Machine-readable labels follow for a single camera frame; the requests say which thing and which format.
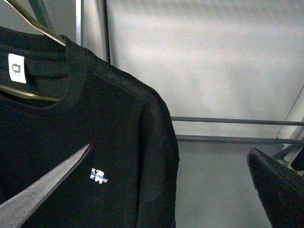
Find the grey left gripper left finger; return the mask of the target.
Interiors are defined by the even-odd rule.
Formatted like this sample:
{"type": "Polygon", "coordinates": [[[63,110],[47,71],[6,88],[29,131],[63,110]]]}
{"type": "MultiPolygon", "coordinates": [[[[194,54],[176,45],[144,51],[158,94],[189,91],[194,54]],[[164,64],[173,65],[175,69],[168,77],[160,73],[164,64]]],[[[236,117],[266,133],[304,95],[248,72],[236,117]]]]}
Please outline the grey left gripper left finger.
{"type": "Polygon", "coordinates": [[[87,144],[29,187],[0,205],[0,226],[20,228],[89,155],[87,144]]]}

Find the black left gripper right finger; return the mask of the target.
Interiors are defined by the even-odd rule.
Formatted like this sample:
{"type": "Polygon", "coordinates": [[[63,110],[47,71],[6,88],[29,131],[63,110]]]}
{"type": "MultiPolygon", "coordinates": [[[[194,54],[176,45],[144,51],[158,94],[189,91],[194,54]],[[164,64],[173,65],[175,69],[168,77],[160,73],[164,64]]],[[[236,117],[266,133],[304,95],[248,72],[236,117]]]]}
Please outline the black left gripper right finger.
{"type": "Polygon", "coordinates": [[[257,148],[247,156],[255,189],[274,228],[304,226],[304,179],[257,148]]]}

